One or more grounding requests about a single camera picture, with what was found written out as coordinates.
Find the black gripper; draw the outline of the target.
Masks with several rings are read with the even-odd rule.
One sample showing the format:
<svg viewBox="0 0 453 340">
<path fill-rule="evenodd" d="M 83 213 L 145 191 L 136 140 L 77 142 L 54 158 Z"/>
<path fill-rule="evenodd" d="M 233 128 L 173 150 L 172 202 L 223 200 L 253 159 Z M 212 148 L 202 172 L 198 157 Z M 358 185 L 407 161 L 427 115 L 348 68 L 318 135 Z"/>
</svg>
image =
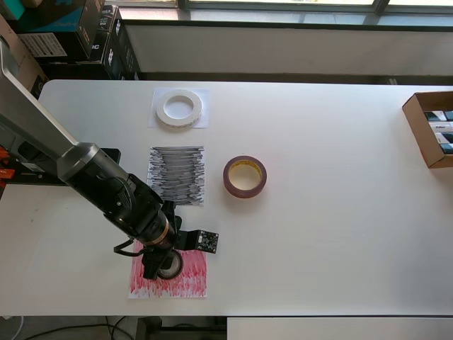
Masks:
<svg viewBox="0 0 453 340">
<path fill-rule="evenodd" d="M 142 235 L 144 252 L 142 257 L 143 274 L 147 280 L 155 281 L 160 269 L 159 263 L 170 263 L 175 257 L 173 250 L 178 241 L 182 219 L 175 215 L 176 204 L 165 200 Z"/>
</svg>

